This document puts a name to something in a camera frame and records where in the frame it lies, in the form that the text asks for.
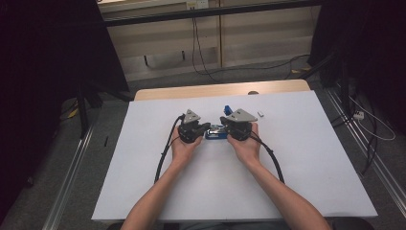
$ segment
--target electrical outlet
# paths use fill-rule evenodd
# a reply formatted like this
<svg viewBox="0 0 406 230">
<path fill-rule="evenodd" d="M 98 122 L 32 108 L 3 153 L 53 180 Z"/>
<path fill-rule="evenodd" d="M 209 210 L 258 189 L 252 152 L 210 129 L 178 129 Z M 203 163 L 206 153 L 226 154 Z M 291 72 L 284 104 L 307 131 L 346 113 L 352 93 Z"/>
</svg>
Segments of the electrical outlet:
<svg viewBox="0 0 406 230">
<path fill-rule="evenodd" d="M 354 118 L 357 119 L 357 120 L 363 120 L 364 119 L 364 112 L 363 111 L 355 111 Z"/>
<path fill-rule="evenodd" d="M 198 9 L 207 9 L 209 7 L 209 0 L 197 0 Z"/>
<path fill-rule="evenodd" d="M 196 10 L 196 9 L 198 9 L 196 1 L 186 2 L 186 10 L 190 11 L 190 10 Z"/>
</svg>

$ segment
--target person's right arm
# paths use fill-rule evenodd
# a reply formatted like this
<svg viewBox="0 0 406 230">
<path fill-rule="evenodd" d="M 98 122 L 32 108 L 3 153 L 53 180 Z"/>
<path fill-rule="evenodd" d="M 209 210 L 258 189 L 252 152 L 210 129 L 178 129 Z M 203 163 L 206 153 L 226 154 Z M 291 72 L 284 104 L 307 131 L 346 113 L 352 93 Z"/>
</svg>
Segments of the person's right arm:
<svg viewBox="0 0 406 230">
<path fill-rule="evenodd" d="M 252 130 L 259 134 L 256 123 L 253 123 Z M 257 141 L 248 138 L 240 142 L 230 135 L 227 139 L 234 147 L 238 159 L 271 198 L 290 228 L 330 229 L 326 220 L 311 203 L 281 183 L 277 177 L 262 166 L 259 161 L 260 144 Z"/>
</svg>

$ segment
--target white cable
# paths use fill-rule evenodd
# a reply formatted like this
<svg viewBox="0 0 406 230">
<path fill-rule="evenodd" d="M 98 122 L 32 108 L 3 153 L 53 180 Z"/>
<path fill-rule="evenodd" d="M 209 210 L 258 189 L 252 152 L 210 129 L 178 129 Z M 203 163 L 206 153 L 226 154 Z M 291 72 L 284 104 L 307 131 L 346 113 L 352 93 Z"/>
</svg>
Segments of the white cable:
<svg viewBox="0 0 406 230">
<path fill-rule="evenodd" d="M 358 105 L 362 110 L 364 110 L 366 113 L 368 113 L 368 114 L 370 114 L 371 116 L 373 116 L 367 109 L 365 109 L 364 107 L 362 107 L 361 105 L 359 105 L 359 103 L 357 103 L 352 97 L 350 97 L 350 99 L 356 104 L 356 105 Z M 375 117 L 375 116 L 373 116 L 378 122 L 380 122 L 382 125 L 384 125 L 391 133 L 392 133 L 392 135 L 393 135 L 393 137 L 392 138 L 383 138 L 383 137 L 380 137 L 380 136 L 377 136 L 377 135 L 375 135 L 375 134 L 373 134 L 371 131 L 369 131 L 367 128 L 365 128 L 364 126 L 362 126 L 362 124 L 361 124 L 361 122 L 360 122 L 360 120 L 358 119 L 358 124 L 362 127 L 362 128 L 364 128 L 370 135 L 372 135 L 372 136 L 374 136 L 374 137 L 376 137 L 376 138 L 379 138 L 380 140 L 383 140 L 383 141 L 393 141 L 395 138 L 396 138 L 396 134 L 394 133 L 394 131 L 390 128 L 390 127 L 388 127 L 384 122 L 382 122 L 381 120 L 379 120 L 379 118 L 377 118 L 377 117 Z"/>
</svg>

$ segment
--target forearm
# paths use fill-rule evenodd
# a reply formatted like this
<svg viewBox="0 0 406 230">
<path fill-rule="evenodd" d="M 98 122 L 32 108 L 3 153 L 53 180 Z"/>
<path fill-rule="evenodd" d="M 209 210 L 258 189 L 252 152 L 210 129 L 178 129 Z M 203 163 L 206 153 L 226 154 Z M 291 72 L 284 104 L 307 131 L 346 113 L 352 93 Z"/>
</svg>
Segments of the forearm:
<svg viewBox="0 0 406 230">
<path fill-rule="evenodd" d="M 134 205 L 122 229 L 151 229 L 182 169 L 183 165 L 172 162 L 161 178 Z"/>
<path fill-rule="evenodd" d="M 281 183 L 259 161 L 246 166 L 292 229 L 329 229 L 326 220 L 313 205 Z"/>
</svg>

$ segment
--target white tabletop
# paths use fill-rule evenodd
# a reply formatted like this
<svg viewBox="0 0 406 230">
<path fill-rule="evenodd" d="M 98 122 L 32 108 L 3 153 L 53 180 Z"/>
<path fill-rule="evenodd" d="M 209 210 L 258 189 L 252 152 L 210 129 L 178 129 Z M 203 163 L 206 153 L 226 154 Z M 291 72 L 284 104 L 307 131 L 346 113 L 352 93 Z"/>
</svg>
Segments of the white tabletop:
<svg viewBox="0 0 406 230">
<path fill-rule="evenodd" d="M 224 105 L 258 117 L 259 135 L 274 150 L 286 185 L 325 217 L 373 217 L 377 213 L 315 93 L 227 96 L 132 102 L 101 190 L 93 220 L 125 219 L 153 185 L 174 120 L 188 108 L 201 123 L 220 124 Z M 162 172 L 171 160 L 169 151 Z M 264 148 L 260 160 L 275 167 Z M 178 178 L 159 217 L 163 221 L 280 219 L 281 215 L 237 160 L 226 140 L 204 140 Z"/>
</svg>

